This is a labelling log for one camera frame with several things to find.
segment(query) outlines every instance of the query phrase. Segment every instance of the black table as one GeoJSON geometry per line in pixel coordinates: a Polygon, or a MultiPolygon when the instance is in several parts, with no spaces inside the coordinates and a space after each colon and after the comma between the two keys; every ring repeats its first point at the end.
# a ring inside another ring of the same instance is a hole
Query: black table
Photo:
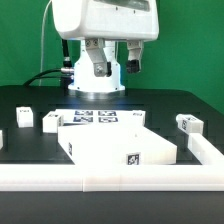
{"type": "MultiPolygon", "coordinates": [[[[125,97],[88,101],[58,87],[0,87],[2,164],[72,164],[56,134],[42,133],[55,109],[144,110],[145,126],[178,146],[177,164],[199,164],[177,128],[177,114],[205,122],[203,135],[224,152],[224,116],[193,94],[127,90],[125,97]],[[34,128],[19,129],[16,107],[30,106],[34,128]]],[[[0,192],[2,223],[223,223],[223,192],[0,192]]]]}

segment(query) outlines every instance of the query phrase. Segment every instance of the green backdrop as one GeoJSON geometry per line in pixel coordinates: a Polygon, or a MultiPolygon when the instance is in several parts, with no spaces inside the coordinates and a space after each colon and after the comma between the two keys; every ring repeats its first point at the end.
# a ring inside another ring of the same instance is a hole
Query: green backdrop
{"type": "MultiPolygon", "coordinates": [[[[22,84],[40,71],[41,24],[47,3],[1,0],[0,85],[22,84]]],[[[126,74],[127,49],[120,44],[122,81],[131,88],[187,90],[224,113],[224,1],[158,0],[157,5],[160,35],[145,44],[140,74],[126,74]]],[[[69,44],[75,61],[79,43],[69,44]]],[[[60,38],[50,8],[44,69],[61,64],[60,38]]]]}

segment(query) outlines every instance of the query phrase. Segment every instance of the white foam block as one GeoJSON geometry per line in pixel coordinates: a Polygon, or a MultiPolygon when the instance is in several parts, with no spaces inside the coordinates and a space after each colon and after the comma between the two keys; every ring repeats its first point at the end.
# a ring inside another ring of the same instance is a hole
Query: white foam block
{"type": "Polygon", "coordinates": [[[33,127],[33,112],[30,107],[17,107],[16,117],[19,128],[33,127]]]}
{"type": "Polygon", "coordinates": [[[224,169],[200,165],[89,167],[83,191],[223,191],[224,169]]]}
{"type": "Polygon", "coordinates": [[[64,116],[65,124],[119,123],[145,125],[145,111],[133,110],[64,110],[56,113],[64,116]]]}
{"type": "Polygon", "coordinates": [[[0,165],[0,191],[224,191],[224,167],[0,165]]]}
{"type": "Polygon", "coordinates": [[[203,134],[204,122],[190,114],[179,114],[176,117],[178,128],[183,132],[203,134]]]}
{"type": "Polygon", "coordinates": [[[69,165],[0,165],[0,191],[82,191],[82,172],[69,165]]]}
{"type": "Polygon", "coordinates": [[[0,130],[0,150],[2,149],[3,147],[3,136],[2,136],[2,130],[0,130]]]}
{"type": "Polygon", "coordinates": [[[43,118],[43,132],[57,133],[58,127],[63,126],[63,115],[51,111],[43,118]]]}
{"type": "Polygon", "coordinates": [[[188,148],[203,165],[224,165],[223,154],[201,134],[189,134],[188,148]]]}
{"type": "Polygon", "coordinates": [[[59,127],[58,142],[77,165],[176,163],[176,145],[142,126],[92,124],[59,127]]]}

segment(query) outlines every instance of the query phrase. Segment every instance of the white robot body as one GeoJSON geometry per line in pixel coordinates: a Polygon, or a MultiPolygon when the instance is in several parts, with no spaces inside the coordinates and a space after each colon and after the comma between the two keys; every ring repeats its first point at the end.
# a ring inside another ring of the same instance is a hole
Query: white robot body
{"type": "Polygon", "coordinates": [[[55,27],[63,39],[105,38],[152,41],[158,37],[159,25],[155,0],[63,0],[63,3],[62,0],[53,0],[52,2],[55,27]],[[119,2],[122,1],[145,2],[148,11],[139,10],[137,6],[136,9],[135,6],[128,8],[125,4],[119,6],[119,2]]]}
{"type": "Polygon", "coordinates": [[[111,76],[95,76],[93,63],[86,51],[85,42],[81,41],[81,57],[75,63],[74,82],[68,87],[71,94],[102,99],[115,93],[120,94],[121,91],[125,90],[125,87],[120,84],[120,64],[115,59],[115,43],[106,41],[105,45],[104,52],[107,61],[111,62],[111,76]]]}

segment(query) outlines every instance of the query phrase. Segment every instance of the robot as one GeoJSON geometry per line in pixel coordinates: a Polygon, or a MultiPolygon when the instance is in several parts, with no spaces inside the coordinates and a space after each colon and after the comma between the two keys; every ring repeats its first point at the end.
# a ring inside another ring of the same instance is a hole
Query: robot
{"type": "Polygon", "coordinates": [[[124,95],[116,43],[127,42],[127,72],[140,72],[144,42],[159,34],[156,0],[52,0],[52,7],[61,38],[81,41],[70,95],[89,99],[124,95]]]}

